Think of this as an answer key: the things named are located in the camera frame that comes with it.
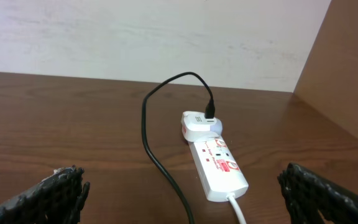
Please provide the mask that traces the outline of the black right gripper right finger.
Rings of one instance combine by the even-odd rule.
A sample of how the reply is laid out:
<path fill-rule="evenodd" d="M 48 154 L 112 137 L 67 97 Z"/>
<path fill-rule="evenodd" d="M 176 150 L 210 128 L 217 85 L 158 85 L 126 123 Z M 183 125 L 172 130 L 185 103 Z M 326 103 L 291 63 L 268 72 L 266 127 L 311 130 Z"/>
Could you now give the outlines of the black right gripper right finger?
<path fill-rule="evenodd" d="M 358 223 L 358 195 L 296 163 L 277 177 L 292 224 Z"/>

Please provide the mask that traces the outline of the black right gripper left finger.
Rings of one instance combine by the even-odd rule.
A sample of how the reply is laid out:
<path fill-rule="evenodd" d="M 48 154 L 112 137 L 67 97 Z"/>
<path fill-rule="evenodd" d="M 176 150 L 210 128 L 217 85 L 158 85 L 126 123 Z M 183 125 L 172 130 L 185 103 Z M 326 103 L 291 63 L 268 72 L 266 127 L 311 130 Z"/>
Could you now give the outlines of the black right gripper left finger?
<path fill-rule="evenodd" d="M 84 169 L 55 169 L 33 187 L 0 204 L 0 224 L 77 224 L 90 191 Z"/>

